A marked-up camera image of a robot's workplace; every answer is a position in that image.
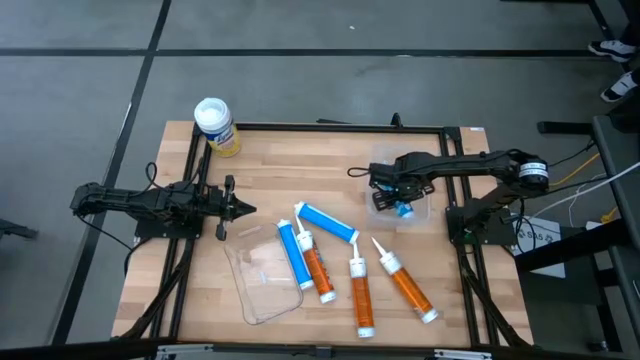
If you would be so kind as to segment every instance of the white cable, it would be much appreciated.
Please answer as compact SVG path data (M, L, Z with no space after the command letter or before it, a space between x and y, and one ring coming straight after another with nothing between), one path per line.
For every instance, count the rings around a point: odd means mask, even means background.
M585 191L583 191L583 192L579 192L579 193L577 193L577 194L575 194L575 195L572 195L572 196L567 196L566 198L564 198L564 199L562 199L562 200L559 200L559 201L554 202L553 204L551 204L551 205L547 206L546 208L544 208L544 209L542 209L542 210L538 211L537 213L535 213L535 214L531 215L531 217L538 217L538 215L542 214L543 212L545 212L545 211L547 211L547 210L549 210L549 209L551 209L551 208L554 208L554 207L556 207L556 206L558 206L558 205L562 204L563 202L569 201L569 200L571 200L571 199L573 199L573 198L577 198L577 197L582 196L582 195L584 195L584 194L586 194L586 193L590 193L590 192L592 192L593 190L598 189L598 188L600 188L600 187L603 187L603 186L607 185L608 183L610 183L610 182L612 182L612 181L618 180L619 178L621 178L621 177L623 177L623 176L627 175L629 172L633 171L633 170L634 170L635 168L637 168L638 166L640 166L640 162L635 163L634 165L629 166L625 171L623 171L623 172L621 172L621 173L617 174L616 176L614 176L614 177L612 177L612 178L607 179L606 181L601 182L600 184L598 184L598 185L596 185L596 186L594 186L594 187L590 187L590 188L588 188L587 190L585 190Z
M599 177L602 177L602 176L607 176L607 174L606 173L598 174L598 175L592 177L590 180L595 180L595 179L597 179ZM580 190L582 190L585 186L587 186L587 184L581 185L578 188L578 190L576 190L576 194L578 194L580 192ZM577 197L573 198L573 201L569 205L569 224L571 224L571 227L575 227L575 225L573 225L573 210L572 209L573 209L573 205L576 203L576 201L578 201Z

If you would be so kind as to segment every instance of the white nozzle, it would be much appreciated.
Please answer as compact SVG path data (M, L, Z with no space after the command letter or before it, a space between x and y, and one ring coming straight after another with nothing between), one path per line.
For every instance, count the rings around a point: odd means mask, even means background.
M373 240L373 244L376 246L376 248L378 248L378 251L380 252L380 256L384 256L384 255L387 254L387 252L384 251L382 246L380 246L380 244L378 244L378 242L376 241L376 239L373 238L373 236L371 237L371 240Z
M298 215L296 215L296 221L298 222L298 232L302 233L304 231L304 228L302 227L302 223L300 222L300 218L298 217Z
M353 258L354 259L359 259L360 258L360 253L358 252L358 243L357 242L353 243Z

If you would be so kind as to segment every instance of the orange caulk tube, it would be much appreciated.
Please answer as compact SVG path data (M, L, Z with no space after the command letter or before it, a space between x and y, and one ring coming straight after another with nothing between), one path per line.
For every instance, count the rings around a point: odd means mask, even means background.
M373 337L376 329L373 325L373 307L369 295L369 281L367 280L367 263L358 253L358 243L353 243L353 259L349 260L351 270L351 285L353 291L353 308L356 311L358 337Z
M393 282L396 283L396 286L404 298L411 304L413 310L420 317L420 320L426 324L438 317L438 311L433 308L433 305L431 305L427 297L424 296L416 282L409 276L409 273L402 266L396 255L391 251L384 251L382 246L380 246L373 237L371 240L373 240L373 244L378 248L382 256L380 263L387 273L391 275Z
M318 247L313 244L311 231L307 231L302 227L302 223L300 223L300 219L297 216L296 221L298 222L298 230L300 231L297 238L300 244L300 250L302 250L302 256L307 263L307 268L309 268L313 283L316 285L318 295L320 295L320 302L326 304L329 301L335 300L336 292L333 289L331 280L329 280L327 269L322 263Z

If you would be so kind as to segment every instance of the shoe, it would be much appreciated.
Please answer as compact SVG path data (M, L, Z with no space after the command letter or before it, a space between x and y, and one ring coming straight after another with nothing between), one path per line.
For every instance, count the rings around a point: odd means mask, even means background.
M606 102L616 102L622 99L627 93L638 86L633 79L631 78L631 72L628 72L620 78L620 80L616 81L610 88L605 90L600 97L602 100Z
M609 56L613 61L619 63L631 60L636 52L635 46L623 44L618 40L593 41L589 44L588 49L598 56Z

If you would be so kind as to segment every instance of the blue caulk tube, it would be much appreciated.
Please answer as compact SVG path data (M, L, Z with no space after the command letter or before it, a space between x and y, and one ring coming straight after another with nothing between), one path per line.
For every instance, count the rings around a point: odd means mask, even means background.
M289 256L289 262L291 262L293 273L296 275L298 286L300 286L300 290L312 287L313 280L311 279L311 274L309 273L307 264L304 262L304 258L302 257L300 245L298 244L298 241L296 241L296 236L293 233L291 221L280 220L277 226L280 231L282 243L284 244L284 249L287 252L287 256Z
M349 244L353 244L358 239L358 235L360 235L358 230L323 213L303 201L295 205L295 213L296 216L332 233Z
M380 184L377 185L384 191L393 191L393 188L391 186ZM396 215L398 215L399 217L403 219L410 219L413 217L413 207L409 203L396 201L395 204L393 204L393 207L396 209Z

